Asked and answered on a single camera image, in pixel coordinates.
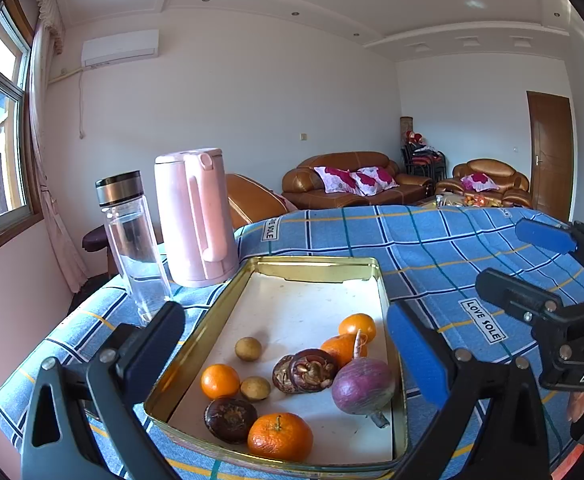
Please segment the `small orange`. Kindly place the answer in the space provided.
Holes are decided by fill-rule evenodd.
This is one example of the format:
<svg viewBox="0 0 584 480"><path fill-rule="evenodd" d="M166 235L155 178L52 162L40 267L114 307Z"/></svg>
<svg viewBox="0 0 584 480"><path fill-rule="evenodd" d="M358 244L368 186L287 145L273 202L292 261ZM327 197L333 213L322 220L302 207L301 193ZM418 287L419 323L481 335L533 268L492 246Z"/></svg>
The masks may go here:
<svg viewBox="0 0 584 480"><path fill-rule="evenodd" d="M232 366L222 363L211 364L203 370L200 386L208 399L216 400L235 396L240 390L241 379Z"/></svg>
<svg viewBox="0 0 584 480"><path fill-rule="evenodd" d="M365 313L355 313L344 318L339 323L339 335L354 335L362 333L368 342L377 336L377 324L374 318Z"/></svg>

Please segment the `dark mangosteen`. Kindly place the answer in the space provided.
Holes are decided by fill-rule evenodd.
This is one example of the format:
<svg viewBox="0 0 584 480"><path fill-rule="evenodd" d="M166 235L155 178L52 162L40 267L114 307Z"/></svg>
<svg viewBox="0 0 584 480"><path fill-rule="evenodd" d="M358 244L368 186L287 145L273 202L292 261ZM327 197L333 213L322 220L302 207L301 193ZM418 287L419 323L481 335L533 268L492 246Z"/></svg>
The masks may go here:
<svg viewBox="0 0 584 480"><path fill-rule="evenodd" d="M272 370L272 383L285 394L314 393L328 389L339 368L323 350L306 349L278 360Z"/></svg>
<svg viewBox="0 0 584 480"><path fill-rule="evenodd" d="M255 406L245 400L218 398L207 405L203 417L206 428L215 438L229 444L243 444L258 414Z"/></svg>

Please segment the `purple round radish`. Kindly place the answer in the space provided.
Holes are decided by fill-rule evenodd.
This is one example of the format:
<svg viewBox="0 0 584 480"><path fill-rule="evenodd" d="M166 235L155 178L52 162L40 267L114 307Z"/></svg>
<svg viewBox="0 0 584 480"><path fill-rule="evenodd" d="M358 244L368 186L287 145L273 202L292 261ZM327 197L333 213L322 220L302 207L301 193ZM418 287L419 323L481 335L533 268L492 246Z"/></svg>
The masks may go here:
<svg viewBox="0 0 584 480"><path fill-rule="evenodd" d="M391 403L395 389L395 378L389 366L371 358L350 361L337 373L331 387L333 402L339 410L369 417L377 428L389 425L383 410Z"/></svg>

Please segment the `large orange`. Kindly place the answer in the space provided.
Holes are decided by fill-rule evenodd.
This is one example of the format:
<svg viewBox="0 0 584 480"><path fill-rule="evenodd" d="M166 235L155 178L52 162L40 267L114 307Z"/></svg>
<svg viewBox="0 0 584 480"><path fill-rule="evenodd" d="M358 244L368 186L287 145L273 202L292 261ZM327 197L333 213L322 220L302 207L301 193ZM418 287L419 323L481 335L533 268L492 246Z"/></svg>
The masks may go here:
<svg viewBox="0 0 584 480"><path fill-rule="evenodd" d="M313 449L313 432L293 413L260 416L249 430L249 452L271 460L303 462Z"/></svg>

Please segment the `brown wooden door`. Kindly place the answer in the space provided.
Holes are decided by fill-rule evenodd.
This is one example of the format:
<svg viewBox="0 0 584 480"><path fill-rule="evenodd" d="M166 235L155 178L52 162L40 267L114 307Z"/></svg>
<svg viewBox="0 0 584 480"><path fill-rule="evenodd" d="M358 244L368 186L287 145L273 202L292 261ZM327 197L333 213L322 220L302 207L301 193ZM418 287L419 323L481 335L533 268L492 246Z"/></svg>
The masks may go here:
<svg viewBox="0 0 584 480"><path fill-rule="evenodd" d="M569 98L527 92L534 209L567 221L574 186L574 129Z"/></svg>

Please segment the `small tan longan fruit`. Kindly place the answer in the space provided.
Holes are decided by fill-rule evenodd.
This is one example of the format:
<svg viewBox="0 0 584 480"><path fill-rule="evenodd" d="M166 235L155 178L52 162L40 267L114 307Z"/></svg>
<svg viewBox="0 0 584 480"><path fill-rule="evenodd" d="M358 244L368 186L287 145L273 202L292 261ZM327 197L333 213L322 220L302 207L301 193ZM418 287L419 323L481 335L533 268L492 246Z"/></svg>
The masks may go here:
<svg viewBox="0 0 584 480"><path fill-rule="evenodd" d="M241 361L254 362L263 353L263 345L254 337L243 337L235 343L234 353Z"/></svg>

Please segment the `dark stool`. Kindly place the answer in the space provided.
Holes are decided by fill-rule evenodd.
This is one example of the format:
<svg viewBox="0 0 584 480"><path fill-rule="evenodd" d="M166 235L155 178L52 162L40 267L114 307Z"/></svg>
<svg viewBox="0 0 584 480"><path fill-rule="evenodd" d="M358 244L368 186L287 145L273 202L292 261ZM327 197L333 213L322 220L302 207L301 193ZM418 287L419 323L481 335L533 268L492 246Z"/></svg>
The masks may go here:
<svg viewBox="0 0 584 480"><path fill-rule="evenodd" d="M82 240L82 248L85 252L101 252L106 251L106 273L109 278L114 278L118 274L118 266L115 262L112 249L110 247L108 236L106 235L106 228L98 226L88 233L86 233Z"/></svg>

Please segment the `stacked dark chairs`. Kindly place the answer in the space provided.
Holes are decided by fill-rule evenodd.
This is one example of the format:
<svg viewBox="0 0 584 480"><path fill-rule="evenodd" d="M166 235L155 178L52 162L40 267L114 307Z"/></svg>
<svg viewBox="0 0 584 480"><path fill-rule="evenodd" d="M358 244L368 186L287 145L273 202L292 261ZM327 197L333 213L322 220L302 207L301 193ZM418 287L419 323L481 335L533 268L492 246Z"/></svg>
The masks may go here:
<svg viewBox="0 0 584 480"><path fill-rule="evenodd" d="M408 174L428 177L435 182L447 177L447 159L440 151L426 143L421 133L408 130L403 142L403 162Z"/></svg>

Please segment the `pink electric kettle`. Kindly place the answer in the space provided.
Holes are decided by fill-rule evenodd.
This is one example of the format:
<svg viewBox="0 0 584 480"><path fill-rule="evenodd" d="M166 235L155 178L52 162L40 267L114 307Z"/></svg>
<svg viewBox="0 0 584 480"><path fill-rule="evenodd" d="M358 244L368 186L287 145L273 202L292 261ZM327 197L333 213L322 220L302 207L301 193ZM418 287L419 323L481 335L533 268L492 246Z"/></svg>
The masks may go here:
<svg viewBox="0 0 584 480"><path fill-rule="evenodd" d="M220 148L169 153L154 163L168 269L185 287L229 280L239 256Z"/></svg>

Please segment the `clear glass water bottle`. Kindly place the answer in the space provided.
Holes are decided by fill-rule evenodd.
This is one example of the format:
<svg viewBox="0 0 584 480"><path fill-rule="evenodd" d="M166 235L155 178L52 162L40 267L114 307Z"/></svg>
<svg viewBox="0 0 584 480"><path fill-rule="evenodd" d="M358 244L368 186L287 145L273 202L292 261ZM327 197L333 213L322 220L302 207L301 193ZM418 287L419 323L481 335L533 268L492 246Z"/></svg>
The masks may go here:
<svg viewBox="0 0 584 480"><path fill-rule="evenodd" d="M159 254L139 170L96 182L104 229L127 294L147 325L173 295Z"/></svg>

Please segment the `orange inside tin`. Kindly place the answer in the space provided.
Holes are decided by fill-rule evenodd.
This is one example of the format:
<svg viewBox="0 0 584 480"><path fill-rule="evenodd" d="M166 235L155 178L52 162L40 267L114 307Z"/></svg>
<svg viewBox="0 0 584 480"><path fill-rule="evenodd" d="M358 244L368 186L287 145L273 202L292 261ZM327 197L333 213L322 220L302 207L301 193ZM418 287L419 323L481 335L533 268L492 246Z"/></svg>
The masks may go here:
<svg viewBox="0 0 584 480"><path fill-rule="evenodd" d="M324 341L320 349L334 359L338 368L342 368L353 359L355 342L355 334L342 334Z"/></svg>

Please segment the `floral pillow on sofa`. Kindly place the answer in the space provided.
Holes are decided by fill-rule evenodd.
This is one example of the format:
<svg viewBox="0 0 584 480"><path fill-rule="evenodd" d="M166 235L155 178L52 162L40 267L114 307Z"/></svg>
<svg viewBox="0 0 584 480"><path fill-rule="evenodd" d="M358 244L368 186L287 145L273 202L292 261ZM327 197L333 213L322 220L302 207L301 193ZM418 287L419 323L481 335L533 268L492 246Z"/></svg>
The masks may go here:
<svg viewBox="0 0 584 480"><path fill-rule="evenodd" d="M313 167L313 171L321 179L324 191L328 194L346 193L363 196L362 189L349 171L324 166Z"/></svg>

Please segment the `brown leather three-seat sofa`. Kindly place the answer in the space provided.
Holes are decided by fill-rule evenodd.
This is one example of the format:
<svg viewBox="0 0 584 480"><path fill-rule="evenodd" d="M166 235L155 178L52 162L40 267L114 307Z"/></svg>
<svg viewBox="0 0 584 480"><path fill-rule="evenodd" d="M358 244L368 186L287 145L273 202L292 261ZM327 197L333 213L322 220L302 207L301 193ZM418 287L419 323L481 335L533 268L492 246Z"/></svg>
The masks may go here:
<svg viewBox="0 0 584 480"><path fill-rule="evenodd" d="M399 169L379 152L310 157L282 180L283 196L299 209L409 205L434 193L434 181Z"/></svg>

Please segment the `pink curtain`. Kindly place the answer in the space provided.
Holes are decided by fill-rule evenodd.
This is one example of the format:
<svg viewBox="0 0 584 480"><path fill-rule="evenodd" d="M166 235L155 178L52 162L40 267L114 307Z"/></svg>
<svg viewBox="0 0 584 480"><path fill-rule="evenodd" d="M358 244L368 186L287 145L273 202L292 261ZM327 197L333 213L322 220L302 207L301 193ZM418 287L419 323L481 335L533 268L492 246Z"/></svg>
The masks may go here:
<svg viewBox="0 0 584 480"><path fill-rule="evenodd" d="M49 124L47 93L52 62L63 52L65 27L58 0L36 1L38 18L30 50L27 87L36 190L52 253L62 278L71 292L79 292L88 280L88 270L66 229L53 194L54 177L49 174L53 166L53 151L49 144L54 139L54 131Z"/></svg>

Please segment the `white wall air conditioner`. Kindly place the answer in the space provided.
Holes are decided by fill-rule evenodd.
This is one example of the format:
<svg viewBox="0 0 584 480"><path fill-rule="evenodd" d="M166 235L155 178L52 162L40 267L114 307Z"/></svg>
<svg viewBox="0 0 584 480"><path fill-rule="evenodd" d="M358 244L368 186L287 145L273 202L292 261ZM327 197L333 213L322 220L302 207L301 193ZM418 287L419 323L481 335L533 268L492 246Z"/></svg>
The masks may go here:
<svg viewBox="0 0 584 480"><path fill-rule="evenodd" d="M159 30L123 32L111 36L87 40L82 49L82 66L99 66L154 58L158 55Z"/></svg>

